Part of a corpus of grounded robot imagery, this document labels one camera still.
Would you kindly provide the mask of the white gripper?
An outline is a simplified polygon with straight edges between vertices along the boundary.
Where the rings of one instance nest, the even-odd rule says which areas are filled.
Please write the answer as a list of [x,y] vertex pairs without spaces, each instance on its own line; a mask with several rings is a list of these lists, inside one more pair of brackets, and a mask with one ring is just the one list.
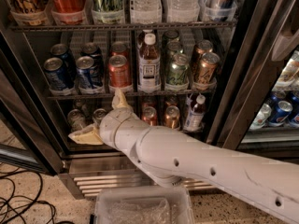
[[100,146],[105,143],[117,150],[130,150],[149,125],[133,112],[120,88],[114,92],[112,108],[114,110],[102,119],[100,129],[91,124],[68,137],[80,145]]

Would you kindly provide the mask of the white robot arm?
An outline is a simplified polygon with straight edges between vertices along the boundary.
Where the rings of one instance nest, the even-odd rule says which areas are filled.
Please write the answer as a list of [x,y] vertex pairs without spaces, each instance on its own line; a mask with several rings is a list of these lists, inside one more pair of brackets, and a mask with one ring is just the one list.
[[202,180],[290,224],[299,224],[299,165],[213,147],[178,130],[150,126],[116,90],[112,110],[98,128],[69,134],[78,144],[106,144],[158,185]]

